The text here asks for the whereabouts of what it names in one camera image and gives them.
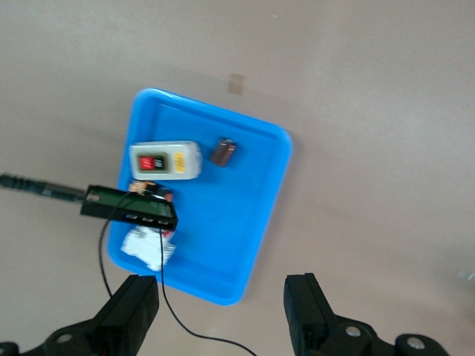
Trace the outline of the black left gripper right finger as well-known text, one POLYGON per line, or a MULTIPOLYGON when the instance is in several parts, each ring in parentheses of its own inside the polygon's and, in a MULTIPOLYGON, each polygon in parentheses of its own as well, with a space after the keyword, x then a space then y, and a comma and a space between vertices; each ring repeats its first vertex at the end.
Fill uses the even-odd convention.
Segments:
POLYGON ((337 315, 314 274, 289 275, 284 310, 295 355, 447 355, 422 334, 401 334, 383 341, 367 323, 337 315))

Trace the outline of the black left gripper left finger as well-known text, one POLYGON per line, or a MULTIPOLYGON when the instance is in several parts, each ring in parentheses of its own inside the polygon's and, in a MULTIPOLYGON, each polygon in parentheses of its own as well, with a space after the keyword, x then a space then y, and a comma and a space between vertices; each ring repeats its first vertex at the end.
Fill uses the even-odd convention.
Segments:
POLYGON ((91 319, 60 328, 34 349, 2 342, 2 355, 136 355, 159 310, 154 276, 131 275, 91 319))

